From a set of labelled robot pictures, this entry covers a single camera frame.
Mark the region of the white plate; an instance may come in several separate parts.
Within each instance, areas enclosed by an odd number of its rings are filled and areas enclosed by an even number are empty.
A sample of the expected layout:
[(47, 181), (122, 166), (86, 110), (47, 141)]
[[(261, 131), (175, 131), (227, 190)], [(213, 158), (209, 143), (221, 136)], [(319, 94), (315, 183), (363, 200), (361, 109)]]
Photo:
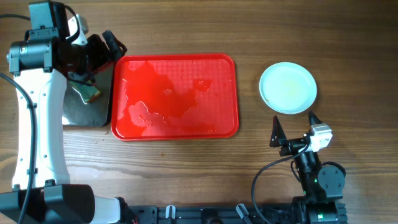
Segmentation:
[(318, 88), (306, 68), (292, 62), (279, 62), (265, 69), (261, 75), (259, 93), (272, 110), (282, 114), (299, 114), (313, 105)]

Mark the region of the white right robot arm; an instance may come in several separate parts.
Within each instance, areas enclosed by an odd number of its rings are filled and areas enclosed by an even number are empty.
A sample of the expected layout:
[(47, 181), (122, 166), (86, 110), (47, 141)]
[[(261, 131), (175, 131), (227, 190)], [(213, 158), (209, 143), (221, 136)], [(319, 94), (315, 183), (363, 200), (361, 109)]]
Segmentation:
[[(332, 129), (314, 112), (308, 113), (310, 128), (301, 138), (288, 139), (277, 116), (272, 120), (269, 146), (279, 147), (281, 159), (261, 168), (251, 185), (251, 200), (264, 223), (276, 223), (276, 215), (286, 213), (288, 223), (347, 223), (343, 198), (345, 168), (332, 161), (321, 162), (318, 152), (326, 148), (332, 137)], [(281, 162), (290, 161), (290, 168), (302, 187), (303, 196), (294, 197), (287, 209), (260, 208), (256, 203), (255, 188), (259, 176)]]

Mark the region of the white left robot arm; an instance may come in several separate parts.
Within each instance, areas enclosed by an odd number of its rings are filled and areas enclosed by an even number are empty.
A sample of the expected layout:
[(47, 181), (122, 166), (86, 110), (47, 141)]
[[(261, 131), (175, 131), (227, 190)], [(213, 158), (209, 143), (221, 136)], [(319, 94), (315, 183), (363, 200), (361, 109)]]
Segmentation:
[(1, 194), (1, 213), (17, 223), (133, 223), (121, 197), (96, 196), (72, 184), (63, 150), (63, 103), (68, 82), (92, 86), (95, 74), (117, 62), (126, 47), (109, 30), (85, 37), (71, 32), (70, 6), (29, 4), (31, 29), (7, 54), (4, 79), (17, 90), (19, 148), (12, 190)]

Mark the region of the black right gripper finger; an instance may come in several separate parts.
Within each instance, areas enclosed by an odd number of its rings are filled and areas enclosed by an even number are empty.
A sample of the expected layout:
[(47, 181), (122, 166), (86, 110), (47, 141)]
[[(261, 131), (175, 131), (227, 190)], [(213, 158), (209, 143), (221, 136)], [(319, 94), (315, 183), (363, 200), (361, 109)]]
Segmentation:
[(272, 120), (272, 132), (269, 146), (278, 147), (287, 144), (287, 137), (282, 129), (280, 121), (277, 116), (273, 117)]
[(311, 126), (323, 123), (313, 111), (308, 112), (308, 121)]

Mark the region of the yellow green sponge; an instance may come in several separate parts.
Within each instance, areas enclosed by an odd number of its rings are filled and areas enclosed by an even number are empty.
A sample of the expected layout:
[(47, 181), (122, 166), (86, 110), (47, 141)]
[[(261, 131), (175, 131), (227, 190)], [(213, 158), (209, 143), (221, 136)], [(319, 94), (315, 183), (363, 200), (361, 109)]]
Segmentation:
[(100, 96), (101, 92), (95, 86), (83, 85), (77, 82), (70, 82), (72, 88), (80, 95), (84, 104), (91, 103)]

